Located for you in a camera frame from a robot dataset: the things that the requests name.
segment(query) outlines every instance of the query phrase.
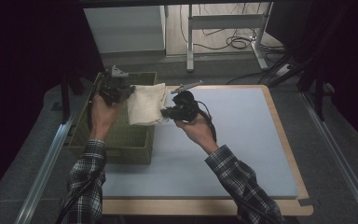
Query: plaid shirt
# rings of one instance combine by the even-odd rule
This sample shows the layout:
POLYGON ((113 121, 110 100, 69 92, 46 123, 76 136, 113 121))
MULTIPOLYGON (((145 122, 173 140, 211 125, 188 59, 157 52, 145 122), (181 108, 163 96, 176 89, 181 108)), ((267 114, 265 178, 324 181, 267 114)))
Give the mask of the plaid shirt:
MULTIPOLYGON (((75 164, 68 178, 68 195, 66 200, 77 192, 84 182, 106 164, 104 142, 89 140, 79 161, 75 164)), ((217 175, 220 183, 233 196, 238 206, 238 219, 243 223, 268 223, 256 212, 249 210, 243 202, 236 200, 240 197, 253 207, 267 214, 270 218, 282 223, 278 205, 270 199, 256 182, 255 171, 239 161, 227 146, 222 146, 206 160, 217 175)), ((105 181, 104 172, 94 181, 91 188, 80 196, 69 210, 64 223, 101 223, 102 220, 102 184, 105 181)))

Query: white cloth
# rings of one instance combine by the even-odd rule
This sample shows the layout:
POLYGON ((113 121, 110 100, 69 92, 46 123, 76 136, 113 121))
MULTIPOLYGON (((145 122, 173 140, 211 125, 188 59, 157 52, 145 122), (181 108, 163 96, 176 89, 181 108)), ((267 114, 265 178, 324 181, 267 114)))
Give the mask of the white cloth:
POLYGON ((155 86, 137 86, 127 100, 130 125, 155 125, 163 120, 160 109, 165 105, 165 83, 155 86))

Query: wooden floor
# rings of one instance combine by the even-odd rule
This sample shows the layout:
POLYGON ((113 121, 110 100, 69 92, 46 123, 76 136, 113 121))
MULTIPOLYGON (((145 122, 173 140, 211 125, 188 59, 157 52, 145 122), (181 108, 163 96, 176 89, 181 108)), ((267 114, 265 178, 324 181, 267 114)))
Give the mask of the wooden floor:
MULTIPOLYGON (((202 4, 193 5, 192 14, 195 15, 216 15, 216 14, 255 14, 263 13, 267 3, 240 3, 240 4, 202 4)), ((188 38, 188 5, 168 6, 168 17, 166 22, 166 52, 167 55, 186 54, 186 41, 188 38)), ((250 46, 244 49, 227 47, 227 39, 235 36, 249 38, 253 35, 251 29, 227 29, 216 32, 217 30, 197 30, 193 31, 193 43, 206 46, 211 49, 194 46, 195 53, 218 53, 218 52, 241 52, 252 51, 250 46)), ((262 44, 266 46, 281 46, 282 44, 272 36, 264 33, 262 44)), ((245 47, 249 42, 235 44, 236 47, 245 47)))

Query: white wall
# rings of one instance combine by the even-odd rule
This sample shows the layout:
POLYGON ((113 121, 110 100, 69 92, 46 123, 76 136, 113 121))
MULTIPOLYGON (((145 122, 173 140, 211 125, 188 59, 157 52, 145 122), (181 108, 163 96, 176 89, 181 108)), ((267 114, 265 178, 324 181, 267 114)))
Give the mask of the white wall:
POLYGON ((165 49, 163 7, 84 9, 100 53, 165 49))

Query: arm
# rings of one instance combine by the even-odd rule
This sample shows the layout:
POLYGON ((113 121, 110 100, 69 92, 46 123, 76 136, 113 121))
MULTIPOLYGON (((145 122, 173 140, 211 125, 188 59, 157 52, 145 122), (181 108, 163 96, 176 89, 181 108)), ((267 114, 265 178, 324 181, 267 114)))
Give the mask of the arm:
POLYGON ((107 106, 103 98, 96 95, 91 109, 92 129, 89 141, 81 158, 72 168, 67 179, 70 200, 82 190, 85 183, 94 180, 84 193, 75 201, 68 211, 64 223, 101 223, 102 220, 102 185, 105 181, 103 168, 106 165, 104 140, 117 119, 123 103, 107 106))
POLYGON ((282 222, 278 205, 258 186, 255 171, 239 161, 227 146, 219 147, 215 143, 212 132, 201 115, 191 122, 176 120, 175 124, 209 155, 205 161, 226 191, 233 197, 238 206, 240 221, 254 224, 266 223, 265 218, 249 209, 250 204, 276 222, 282 222))

